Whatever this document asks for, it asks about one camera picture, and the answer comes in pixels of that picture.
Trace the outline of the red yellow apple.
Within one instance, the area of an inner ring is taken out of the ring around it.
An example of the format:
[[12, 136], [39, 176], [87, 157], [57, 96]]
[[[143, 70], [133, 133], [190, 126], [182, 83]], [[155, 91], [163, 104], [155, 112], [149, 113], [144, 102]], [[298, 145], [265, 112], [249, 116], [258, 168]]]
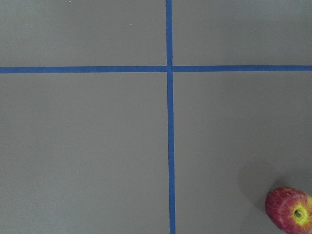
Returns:
[[295, 188], [279, 187], [268, 193], [265, 212], [287, 234], [312, 232], [312, 197]]

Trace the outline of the blue tape strip vertical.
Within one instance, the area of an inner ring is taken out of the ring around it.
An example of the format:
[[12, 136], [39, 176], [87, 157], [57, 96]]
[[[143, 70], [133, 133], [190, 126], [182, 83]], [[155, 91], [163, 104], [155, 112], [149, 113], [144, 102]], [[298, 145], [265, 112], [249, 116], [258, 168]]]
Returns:
[[175, 201], [175, 142], [174, 142], [174, 79], [172, 1], [165, 1], [166, 10], [166, 75], [167, 75], [167, 133], [168, 133], [168, 192], [169, 233], [176, 233]]

